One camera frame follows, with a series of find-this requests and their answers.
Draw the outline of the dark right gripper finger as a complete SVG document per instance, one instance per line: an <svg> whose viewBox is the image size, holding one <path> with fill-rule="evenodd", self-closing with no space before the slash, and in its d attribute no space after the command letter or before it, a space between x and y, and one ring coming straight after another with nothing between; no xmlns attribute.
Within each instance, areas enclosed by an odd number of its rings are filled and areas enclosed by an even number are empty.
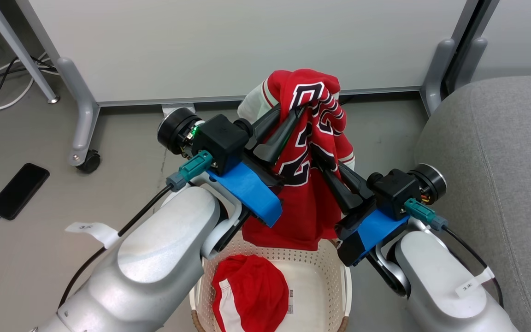
<svg viewBox="0 0 531 332"><path fill-rule="evenodd" d="M342 177L342 181L353 194L357 194L363 200L374 198L373 192L366 186L366 180L358 173L354 172L354 170L346 166L344 163L338 164L338 170Z"/></svg>
<svg viewBox="0 0 531 332"><path fill-rule="evenodd" d="M346 187L339 173L338 164L343 162L335 163L331 154L316 145L311 146L311 152L313 165L321 172L342 213L348 214L360 208L363 199Z"/></svg>

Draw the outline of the black right gripper body, blue tape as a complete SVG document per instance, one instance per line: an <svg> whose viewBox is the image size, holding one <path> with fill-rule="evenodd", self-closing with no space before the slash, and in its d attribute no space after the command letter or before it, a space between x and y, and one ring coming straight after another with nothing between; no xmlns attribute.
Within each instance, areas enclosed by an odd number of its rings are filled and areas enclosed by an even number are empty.
<svg viewBox="0 0 531 332"><path fill-rule="evenodd" d="M445 220L430 205L447 192L443 175L433 166L418 164L403 172L392 169L385 176L375 172L366 180L374 198L363 200L360 208L343 214L336 225L341 241L337 252L345 266L355 266L374 249L402 233L407 221L414 218L440 231Z"/></svg>

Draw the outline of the black left gripper body, blue tape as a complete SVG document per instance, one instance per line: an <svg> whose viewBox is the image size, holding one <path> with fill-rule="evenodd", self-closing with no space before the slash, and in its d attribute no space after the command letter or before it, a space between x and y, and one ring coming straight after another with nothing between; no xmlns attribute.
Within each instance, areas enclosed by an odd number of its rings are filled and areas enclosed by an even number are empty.
<svg viewBox="0 0 531 332"><path fill-rule="evenodd" d="M246 149L252 135L253 127L244 119L231 122L218 115L204 121L188 108L176 109L157 131L159 143L186 159L169 183L177 190L182 179L207 173L261 223L273 227L282 216L278 194L283 180Z"/></svg>

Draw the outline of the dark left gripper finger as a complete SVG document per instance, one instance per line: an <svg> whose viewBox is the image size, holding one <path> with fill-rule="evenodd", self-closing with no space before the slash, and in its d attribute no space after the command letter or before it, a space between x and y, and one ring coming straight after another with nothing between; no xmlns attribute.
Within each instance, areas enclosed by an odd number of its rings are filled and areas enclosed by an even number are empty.
<svg viewBox="0 0 531 332"><path fill-rule="evenodd" d="M303 112L304 108L290 109L285 119L282 119L281 112L278 126L270 132L262 144L253 149L253 156L263 164L270 166L276 164Z"/></svg>
<svg viewBox="0 0 531 332"><path fill-rule="evenodd" d="M249 138L246 149L255 149L265 141L270 132L278 126L281 112L282 107L277 104L252 124L253 135Z"/></svg>

